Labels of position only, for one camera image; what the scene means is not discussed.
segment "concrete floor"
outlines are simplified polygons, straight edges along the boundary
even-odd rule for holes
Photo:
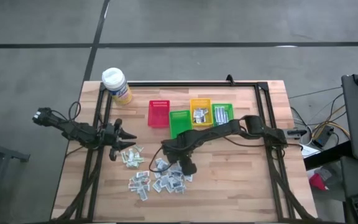
[[[102,5],[0,0],[0,44],[92,43]],[[358,0],[111,0],[101,36],[104,43],[291,41],[358,41]],[[0,145],[31,153],[29,163],[9,166],[0,223],[48,220],[67,141],[31,117],[40,106],[66,113],[78,99],[89,56],[90,49],[0,49]],[[108,67],[121,68],[128,80],[223,80],[229,73],[237,80],[284,80],[294,96],[358,73],[358,47],[99,49],[90,80]],[[308,121],[340,92],[290,102]],[[326,108],[313,122],[328,114]],[[346,118],[338,123],[347,127]],[[343,219],[336,202],[315,199],[323,220]]]

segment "red object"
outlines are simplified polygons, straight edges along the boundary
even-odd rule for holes
[[[317,187],[320,190],[327,190],[326,186],[319,174],[314,174],[312,177],[310,177],[309,183],[313,187]]]
[[[169,127],[169,100],[150,100],[149,126],[152,128]]]

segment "wooden table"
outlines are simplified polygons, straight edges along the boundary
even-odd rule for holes
[[[78,121],[92,123],[100,82],[85,82],[80,102],[82,111]],[[268,81],[270,96],[278,128],[293,128],[293,119],[283,81]],[[277,221],[272,187],[264,147],[239,147],[224,139],[205,143],[193,154],[198,171],[192,183],[186,183],[185,194],[158,194],[154,189],[149,199],[142,202],[127,188],[128,180],[148,165],[160,141],[170,138],[170,131],[147,126],[149,100],[170,100],[171,111],[189,110],[190,98],[211,98],[213,103],[232,103],[234,118],[245,114],[258,114],[255,91],[251,87],[134,87],[134,98],[125,106],[113,104],[110,122],[123,120],[123,128],[138,138],[136,142],[145,149],[141,156],[145,163],[139,169],[128,169],[118,157],[109,160],[108,147],[104,150],[98,196],[94,213],[96,222],[267,222]],[[231,136],[241,144],[263,144],[262,140],[246,140]],[[71,142],[68,151],[79,144]],[[78,193],[85,164],[86,149],[66,158],[56,196],[52,218],[58,217]],[[160,152],[157,156],[165,160]],[[307,209],[316,217],[303,158],[299,147],[286,148],[290,188]],[[284,206],[284,196],[280,194]]]

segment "yellow basket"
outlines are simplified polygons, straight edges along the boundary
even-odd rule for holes
[[[206,108],[208,109],[208,113],[205,115],[205,123],[198,124],[194,122],[193,114],[194,110],[197,108]],[[191,123],[193,126],[212,126],[213,118],[212,118],[212,109],[211,109],[211,99],[191,99],[190,100],[190,113],[191,113]]]

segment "plastic basket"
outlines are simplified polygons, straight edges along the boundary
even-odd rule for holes
[[[197,108],[206,108],[208,109],[208,113],[205,115],[205,123],[196,123],[193,120],[193,113],[194,110]],[[191,112],[191,123],[193,124],[193,126],[211,126],[213,123],[213,119],[212,119],[212,109],[211,109],[211,99],[191,99],[190,100],[190,112]]]
[[[227,116],[229,117],[229,120],[234,119],[233,105],[231,103],[214,103],[212,104],[212,115],[214,119],[214,126],[218,125],[215,118],[215,107],[222,107],[222,106],[224,107],[225,112],[227,112]]]
[[[150,100],[148,125],[152,128],[169,126],[169,100]]]
[[[171,111],[169,113],[169,124],[172,139],[176,138],[178,134],[184,131],[193,129],[193,126],[191,125],[190,111]]]

